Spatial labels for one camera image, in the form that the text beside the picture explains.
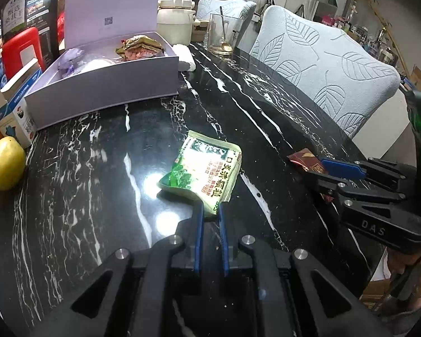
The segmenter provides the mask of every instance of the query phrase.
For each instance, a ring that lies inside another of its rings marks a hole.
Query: white napkin
[[[173,51],[180,58],[180,63],[178,66],[178,71],[183,72],[193,72],[196,70],[196,64],[193,60],[192,54],[189,49],[183,44],[175,44],[173,46]]]

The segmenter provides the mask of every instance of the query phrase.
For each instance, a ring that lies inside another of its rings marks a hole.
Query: green snack packet
[[[229,201],[241,167],[238,145],[189,131],[171,171],[157,184],[186,198],[200,198],[206,214],[216,214]]]

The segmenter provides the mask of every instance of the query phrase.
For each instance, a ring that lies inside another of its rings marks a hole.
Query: yellow lemon
[[[25,151],[13,137],[0,139],[0,190],[11,189],[25,169]]]

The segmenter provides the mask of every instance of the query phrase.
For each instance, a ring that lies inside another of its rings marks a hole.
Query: brown candy wrapper
[[[301,149],[301,151],[291,154],[287,156],[290,162],[301,166],[304,171],[315,171],[318,173],[328,174],[328,172],[324,169],[323,165],[319,161],[315,155],[309,151],[307,148]],[[324,201],[332,202],[333,198],[328,195],[321,194]]]
[[[127,40],[122,40],[122,47],[115,52],[125,61],[140,58],[151,58],[158,53],[163,53],[164,48],[157,40],[146,35],[136,35]]]

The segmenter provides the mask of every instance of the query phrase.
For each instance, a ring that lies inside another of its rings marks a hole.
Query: metal spoon
[[[223,9],[220,6],[220,15],[221,15],[221,27],[223,28],[223,43],[221,43],[221,49],[225,52],[232,52],[233,49],[229,43],[226,42],[226,32],[225,32],[225,20],[223,19]]]

